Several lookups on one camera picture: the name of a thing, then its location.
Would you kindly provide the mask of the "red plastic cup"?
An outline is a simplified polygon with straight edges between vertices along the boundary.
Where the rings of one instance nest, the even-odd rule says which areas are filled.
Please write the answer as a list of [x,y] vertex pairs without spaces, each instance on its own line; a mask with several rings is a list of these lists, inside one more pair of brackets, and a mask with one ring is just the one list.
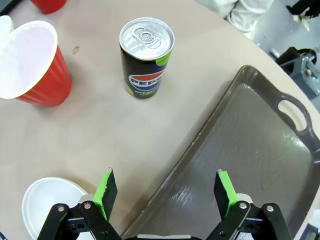
[[52,14],[64,7],[67,0],[30,0],[43,14]]
[[71,88],[58,34],[50,23],[27,22],[0,45],[0,98],[54,107],[68,97]]

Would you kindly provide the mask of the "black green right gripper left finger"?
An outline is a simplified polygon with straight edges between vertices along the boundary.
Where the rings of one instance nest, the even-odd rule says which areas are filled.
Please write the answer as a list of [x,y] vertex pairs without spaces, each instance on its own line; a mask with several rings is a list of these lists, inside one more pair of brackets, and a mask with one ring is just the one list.
[[118,193],[114,171],[102,177],[93,197],[84,195],[76,206],[54,204],[37,240],[77,240],[81,233],[90,233],[93,240],[122,240],[110,223]]

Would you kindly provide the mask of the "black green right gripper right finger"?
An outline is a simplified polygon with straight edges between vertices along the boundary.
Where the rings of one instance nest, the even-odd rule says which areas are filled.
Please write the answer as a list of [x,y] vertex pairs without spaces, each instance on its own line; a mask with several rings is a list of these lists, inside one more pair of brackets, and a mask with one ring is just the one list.
[[221,222],[206,240],[237,240],[241,233],[253,240],[293,240],[286,220],[276,203],[257,207],[239,200],[228,172],[216,172],[213,187]]

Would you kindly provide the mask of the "white bowl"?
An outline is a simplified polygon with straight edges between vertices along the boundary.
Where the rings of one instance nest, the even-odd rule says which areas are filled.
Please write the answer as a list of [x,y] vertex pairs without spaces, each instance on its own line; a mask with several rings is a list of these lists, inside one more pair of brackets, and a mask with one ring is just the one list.
[[76,183],[61,177],[45,177],[32,183],[22,199],[22,218],[32,240],[37,240],[53,205],[62,203],[72,208],[87,194]]
[[0,16],[0,37],[10,34],[15,29],[13,20],[9,15]]

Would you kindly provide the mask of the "person in beige sweatshirt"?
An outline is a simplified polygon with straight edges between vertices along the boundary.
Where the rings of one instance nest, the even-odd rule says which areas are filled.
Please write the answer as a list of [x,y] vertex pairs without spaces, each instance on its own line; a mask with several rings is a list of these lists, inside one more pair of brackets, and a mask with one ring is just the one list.
[[196,0],[234,26],[248,39],[253,39],[259,20],[274,0]]

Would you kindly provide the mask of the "black shoe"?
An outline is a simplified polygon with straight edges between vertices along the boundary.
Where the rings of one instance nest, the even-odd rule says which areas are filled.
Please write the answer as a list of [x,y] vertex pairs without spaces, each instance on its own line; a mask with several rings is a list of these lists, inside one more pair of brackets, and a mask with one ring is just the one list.
[[306,17],[316,18],[320,15],[320,0],[299,0],[293,6],[287,5],[287,10],[292,15],[301,15],[306,9]]

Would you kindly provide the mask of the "black Pepsi can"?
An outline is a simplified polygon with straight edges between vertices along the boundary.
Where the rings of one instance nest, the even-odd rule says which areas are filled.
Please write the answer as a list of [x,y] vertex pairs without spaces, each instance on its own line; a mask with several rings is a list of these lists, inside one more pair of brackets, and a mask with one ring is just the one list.
[[174,44],[173,31],[159,19],[140,17],[123,26],[119,46],[129,94],[148,99],[157,93]]

